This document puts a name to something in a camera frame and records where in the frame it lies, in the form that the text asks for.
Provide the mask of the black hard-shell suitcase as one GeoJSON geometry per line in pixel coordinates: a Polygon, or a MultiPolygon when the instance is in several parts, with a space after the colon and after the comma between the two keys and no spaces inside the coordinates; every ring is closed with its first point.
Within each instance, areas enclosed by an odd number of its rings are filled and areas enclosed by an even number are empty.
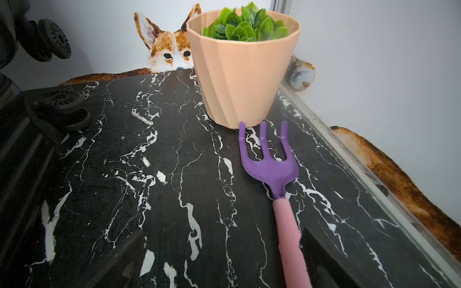
{"type": "MultiPolygon", "coordinates": [[[[1,2],[1,65],[19,46],[40,62],[71,57],[62,29],[50,19],[27,19],[29,9],[29,1],[1,2]]],[[[91,121],[83,102],[68,89],[28,94],[1,76],[1,277],[13,269],[37,218],[64,133],[91,121]]]]}

